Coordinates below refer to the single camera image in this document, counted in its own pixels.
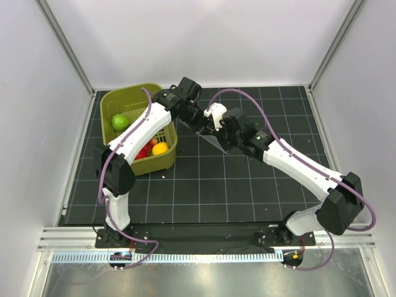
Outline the clear zip top bag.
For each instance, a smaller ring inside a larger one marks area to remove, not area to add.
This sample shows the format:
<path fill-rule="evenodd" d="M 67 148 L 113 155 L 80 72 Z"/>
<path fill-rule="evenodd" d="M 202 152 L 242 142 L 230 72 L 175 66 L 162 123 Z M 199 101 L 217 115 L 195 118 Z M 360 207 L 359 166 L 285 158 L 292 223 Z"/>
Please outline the clear zip top bag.
<path fill-rule="evenodd" d="M 188 127 L 195 135 L 203 138 L 223 153 L 228 153 L 233 148 L 230 144 L 227 144 L 224 140 L 218 137 L 219 133 L 215 130 L 213 121 L 208 118 L 204 118 L 195 124 L 182 120 L 180 120 L 180 122 Z"/>

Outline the light green bumpy fruit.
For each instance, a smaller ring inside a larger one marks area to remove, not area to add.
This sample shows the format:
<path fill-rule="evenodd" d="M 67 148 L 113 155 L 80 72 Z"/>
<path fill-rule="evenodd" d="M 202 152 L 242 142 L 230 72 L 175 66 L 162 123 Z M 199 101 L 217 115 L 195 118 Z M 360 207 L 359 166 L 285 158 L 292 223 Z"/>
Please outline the light green bumpy fruit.
<path fill-rule="evenodd" d="M 129 120 L 123 114 L 116 114 L 111 119 L 111 125 L 116 132 L 122 132 L 129 127 Z"/>

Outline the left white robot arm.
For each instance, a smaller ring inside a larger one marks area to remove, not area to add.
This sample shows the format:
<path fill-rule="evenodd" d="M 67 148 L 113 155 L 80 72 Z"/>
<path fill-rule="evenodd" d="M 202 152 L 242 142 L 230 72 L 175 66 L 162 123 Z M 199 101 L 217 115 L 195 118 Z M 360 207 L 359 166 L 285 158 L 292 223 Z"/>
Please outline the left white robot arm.
<path fill-rule="evenodd" d="M 140 90 L 147 99 L 144 112 L 120 136 L 107 145 L 99 145 L 94 153 L 98 203 L 106 205 L 106 224 L 112 229 L 109 239 L 119 248 L 131 241 L 131 232 L 126 229 L 131 222 L 128 195 L 136 183 L 131 165 L 137 154 L 174 119 L 179 118 L 197 130 L 206 120 L 195 102 L 202 87 L 187 77 L 178 85 L 155 93 L 145 87 Z"/>

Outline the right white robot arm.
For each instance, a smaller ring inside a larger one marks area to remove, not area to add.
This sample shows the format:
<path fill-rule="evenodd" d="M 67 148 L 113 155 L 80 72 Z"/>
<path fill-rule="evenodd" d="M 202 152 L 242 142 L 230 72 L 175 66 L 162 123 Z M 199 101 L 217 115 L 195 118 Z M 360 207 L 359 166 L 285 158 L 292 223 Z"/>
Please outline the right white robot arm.
<path fill-rule="evenodd" d="M 342 235 L 364 208 L 361 180 L 354 173 L 330 170 L 289 145 L 271 125 L 256 128 L 244 111 L 214 103 L 205 112 L 212 117 L 218 140 L 270 165 L 299 182 L 320 204 L 289 213 L 278 225 L 280 241 L 297 242 L 302 235 L 325 230 Z"/>

